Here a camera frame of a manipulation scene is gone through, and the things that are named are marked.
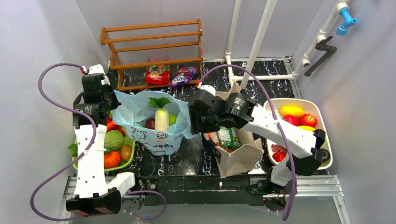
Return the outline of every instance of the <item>green plastic basket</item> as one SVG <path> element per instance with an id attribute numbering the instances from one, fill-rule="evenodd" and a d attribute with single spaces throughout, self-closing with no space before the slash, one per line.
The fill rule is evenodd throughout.
<path id="1" fill-rule="evenodd" d="M 117 169 L 123 169 L 123 168 L 125 168 L 125 167 L 131 165 L 132 160 L 134 159 L 134 155 L 135 155 L 135 140 L 125 137 L 125 138 L 124 138 L 124 144 L 129 144 L 129 145 L 132 146 L 131 158 L 129 158 L 128 162 L 126 162 L 124 165 L 119 166 L 119 167 L 110 168 L 110 169 L 105 169 L 105 172 L 107 172 L 107 171 L 112 171 L 112 170 L 117 170 Z M 73 167 L 74 167 L 76 170 L 78 170 L 77 163 L 74 163 L 74 164 L 73 164 Z"/>

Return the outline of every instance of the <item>green apple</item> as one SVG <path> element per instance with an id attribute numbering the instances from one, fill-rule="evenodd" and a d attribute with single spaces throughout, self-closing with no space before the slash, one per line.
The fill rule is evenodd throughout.
<path id="1" fill-rule="evenodd" d="M 175 114 L 169 115 L 169 126 L 176 123 L 177 116 Z"/>

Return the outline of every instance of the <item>white tray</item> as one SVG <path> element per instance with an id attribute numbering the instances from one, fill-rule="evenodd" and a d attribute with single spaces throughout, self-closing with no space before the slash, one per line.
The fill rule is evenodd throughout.
<path id="1" fill-rule="evenodd" d="M 326 139 L 324 144 L 322 145 L 321 148 L 326 149 L 327 151 L 329 151 L 330 153 L 330 159 L 324 163 L 322 163 L 322 165 L 318 168 L 318 170 L 320 169 L 327 169 L 331 166 L 331 164 L 333 163 L 333 154 L 332 154 L 332 149 L 330 147 L 330 143 L 329 143 L 329 137 L 327 136 L 327 131 L 326 131 L 326 127 L 325 127 L 325 123 L 323 122 L 323 118 L 322 115 L 320 114 L 319 108 L 318 106 L 316 106 L 313 102 L 308 101 L 308 100 L 303 100 L 303 99 L 292 99 L 292 98 L 276 98 L 276 99 L 271 99 L 272 104 L 274 105 L 275 108 L 275 113 L 278 117 L 278 119 L 282 118 L 281 113 L 279 112 L 279 109 L 282 106 L 299 106 L 301 107 L 305 113 L 311 113 L 313 114 L 317 120 L 318 123 L 316 124 L 316 128 L 320 128 L 322 130 L 324 130 L 326 132 Z M 271 109 L 269 108 L 269 104 L 268 101 L 264 103 L 264 108 L 271 113 Z M 267 149 L 268 149 L 268 157 L 269 160 L 271 160 L 271 162 L 275 165 L 278 164 L 278 162 L 276 162 L 273 158 L 272 155 L 274 154 L 272 152 L 271 149 L 271 145 L 272 144 L 276 144 L 275 142 L 268 140 L 267 139 Z"/>

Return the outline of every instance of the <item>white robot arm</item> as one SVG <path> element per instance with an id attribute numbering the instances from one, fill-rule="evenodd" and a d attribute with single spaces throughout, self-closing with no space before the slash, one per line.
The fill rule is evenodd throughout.
<path id="1" fill-rule="evenodd" d="M 78 160 L 74 198 L 66 202 L 66 209 L 79 216 L 117 214 L 121 208 L 122 197 L 135 185 L 134 174 L 117 174 L 106 184 L 103 162 L 100 161 L 104 157 L 106 119 L 110 110 L 117 108 L 120 103 L 100 64 L 89 68 L 89 73 L 82 77 L 82 83 L 84 91 L 74 101 L 73 109 L 94 119 L 97 125 L 96 138 L 91 148 L 84 151 L 91 140 L 93 127 L 85 117 L 73 114 L 78 154 L 84 153 L 85 156 Z M 84 103 L 80 103 L 81 97 L 84 98 Z"/>
<path id="2" fill-rule="evenodd" d="M 314 132 L 298 128 L 284 120 L 274 120 L 271 113 L 243 93 L 231 93 L 227 100 L 215 97 L 212 86 L 202 85 L 190 100 L 191 131 L 213 132 L 219 126 L 235 127 L 253 132 L 285 146 L 276 124 L 279 122 L 285 132 L 295 161 L 296 174 L 312 175 L 322 164 L 323 153 L 318 151 L 325 141 L 325 132 Z M 282 189 L 291 180 L 289 155 L 268 175 L 266 188 Z"/>

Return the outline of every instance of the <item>orange pumpkin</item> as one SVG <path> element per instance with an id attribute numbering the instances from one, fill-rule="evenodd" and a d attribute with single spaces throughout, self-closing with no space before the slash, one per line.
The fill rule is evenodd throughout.
<path id="1" fill-rule="evenodd" d="M 106 169 L 117 167 L 121 162 L 121 155 L 117 151 L 112 151 L 104 155 L 104 165 Z"/>

